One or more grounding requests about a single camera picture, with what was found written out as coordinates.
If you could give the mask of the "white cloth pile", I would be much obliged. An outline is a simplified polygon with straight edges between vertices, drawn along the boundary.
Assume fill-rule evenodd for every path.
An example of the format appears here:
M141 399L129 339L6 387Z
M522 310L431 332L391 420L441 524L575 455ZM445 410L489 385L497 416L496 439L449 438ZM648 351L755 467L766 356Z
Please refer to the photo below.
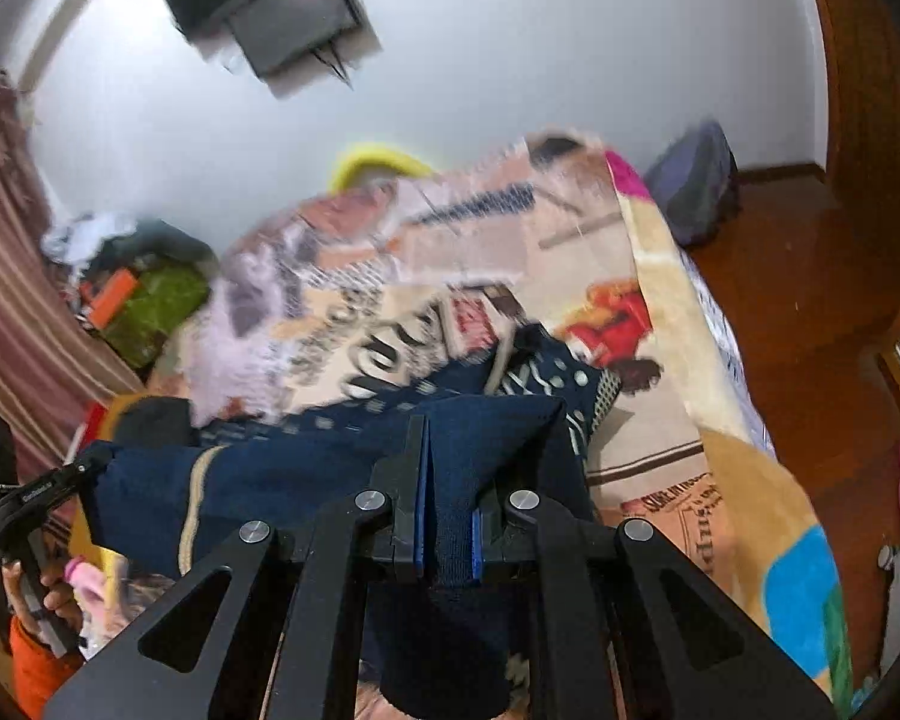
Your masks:
M125 213L91 213L53 226L41 236L40 250L59 265L91 262L112 239L132 236L137 221Z

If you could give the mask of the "small wall monitor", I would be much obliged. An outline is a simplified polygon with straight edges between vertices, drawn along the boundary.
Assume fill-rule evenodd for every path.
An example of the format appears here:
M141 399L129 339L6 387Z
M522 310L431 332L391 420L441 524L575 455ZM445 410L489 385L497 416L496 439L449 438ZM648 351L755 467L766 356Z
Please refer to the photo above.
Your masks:
M356 0L250 0L227 18L233 39L261 80L312 57L349 82L336 41L361 26Z

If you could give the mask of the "orange box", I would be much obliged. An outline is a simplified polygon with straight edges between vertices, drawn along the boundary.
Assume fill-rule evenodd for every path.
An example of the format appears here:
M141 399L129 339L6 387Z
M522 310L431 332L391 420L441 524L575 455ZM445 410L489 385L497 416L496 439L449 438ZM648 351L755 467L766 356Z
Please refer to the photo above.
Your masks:
M138 286L139 280L131 270L128 268L116 270L89 302L86 314L89 325L95 330L107 327Z

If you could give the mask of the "navy patterned hooded jacket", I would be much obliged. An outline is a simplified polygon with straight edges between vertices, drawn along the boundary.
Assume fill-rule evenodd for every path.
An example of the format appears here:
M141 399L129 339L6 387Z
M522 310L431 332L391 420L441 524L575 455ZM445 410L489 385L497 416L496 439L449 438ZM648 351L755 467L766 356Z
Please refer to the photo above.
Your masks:
M493 718L530 663L536 718L616 712L585 481L621 390L536 327L425 379L103 444L91 537L170 578L92 663L95 718L347 718L362 665L414 718Z

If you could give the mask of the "yellow pillow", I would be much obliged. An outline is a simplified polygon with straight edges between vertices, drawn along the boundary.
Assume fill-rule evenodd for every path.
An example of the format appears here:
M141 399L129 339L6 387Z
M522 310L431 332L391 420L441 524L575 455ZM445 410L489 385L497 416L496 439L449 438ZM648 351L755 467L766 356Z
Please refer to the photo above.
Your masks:
M432 176L434 169L411 154L379 143L359 143L341 154L329 176L328 190L340 193L359 185L368 174L403 176L411 179Z

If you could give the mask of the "striped red curtain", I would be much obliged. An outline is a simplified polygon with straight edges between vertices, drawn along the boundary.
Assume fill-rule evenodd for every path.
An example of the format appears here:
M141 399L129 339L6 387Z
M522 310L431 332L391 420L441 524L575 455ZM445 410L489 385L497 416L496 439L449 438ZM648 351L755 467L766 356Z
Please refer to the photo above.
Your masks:
M27 149L16 90L0 73L0 416L23 481L61 465L87 408L141 390L80 327L40 250L50 208Z

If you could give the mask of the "wooden door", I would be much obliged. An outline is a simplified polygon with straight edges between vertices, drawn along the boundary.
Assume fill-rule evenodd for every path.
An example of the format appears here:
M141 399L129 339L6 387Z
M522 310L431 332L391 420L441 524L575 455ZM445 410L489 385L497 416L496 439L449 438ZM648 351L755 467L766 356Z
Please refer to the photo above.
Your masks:
M816 0L827 80L827 177L844 202L900 213L900 0Z

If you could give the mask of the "purple grey backpack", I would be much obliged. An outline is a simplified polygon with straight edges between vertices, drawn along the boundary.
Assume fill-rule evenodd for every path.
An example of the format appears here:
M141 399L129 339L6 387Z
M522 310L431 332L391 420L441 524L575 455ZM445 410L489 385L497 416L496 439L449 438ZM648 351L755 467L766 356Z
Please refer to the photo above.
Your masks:
M681 247L710 241L740 210L735 154L715 119L674 140L645 172L644 184Z

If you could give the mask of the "printed bed blanket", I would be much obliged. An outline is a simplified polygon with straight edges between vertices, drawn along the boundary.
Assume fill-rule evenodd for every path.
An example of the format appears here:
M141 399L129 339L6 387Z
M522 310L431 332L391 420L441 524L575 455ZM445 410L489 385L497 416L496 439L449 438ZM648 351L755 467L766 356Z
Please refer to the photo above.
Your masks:
M740 349L650 188L592 138L543 133L436 172L367 148L328 193L222 255L149 377L199 434L294 431L334 403L445 392L564 401L603 517L648 520L831 697L852 699L841 582L775 456Z

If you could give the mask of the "green patterned storage box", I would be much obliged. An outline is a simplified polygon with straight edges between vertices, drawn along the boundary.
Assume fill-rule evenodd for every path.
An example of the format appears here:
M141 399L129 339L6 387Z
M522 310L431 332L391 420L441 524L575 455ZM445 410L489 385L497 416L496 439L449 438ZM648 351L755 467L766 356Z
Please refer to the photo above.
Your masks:
M208 296L209 283L201 271L183 263L162 263L139 275L136 289L100 335L131 369L144 369Z

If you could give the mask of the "pink plush toy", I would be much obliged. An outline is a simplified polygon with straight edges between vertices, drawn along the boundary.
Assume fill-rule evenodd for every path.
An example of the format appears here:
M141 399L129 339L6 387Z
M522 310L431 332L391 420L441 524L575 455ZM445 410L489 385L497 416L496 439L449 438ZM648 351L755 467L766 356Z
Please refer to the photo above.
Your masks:
M85 557L74 556L64 567L64 582L71 585L82 616L80 655L91 660L128 626L121 578L113 572L107 574Z

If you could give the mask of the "black folded garment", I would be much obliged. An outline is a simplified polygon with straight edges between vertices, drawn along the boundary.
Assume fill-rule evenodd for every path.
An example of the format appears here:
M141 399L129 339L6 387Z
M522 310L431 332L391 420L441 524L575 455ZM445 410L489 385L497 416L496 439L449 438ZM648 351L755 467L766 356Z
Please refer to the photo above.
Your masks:
M190 402L176 397L144 397L119 413L113 442L136 449L191 447L196 433L191 426Z

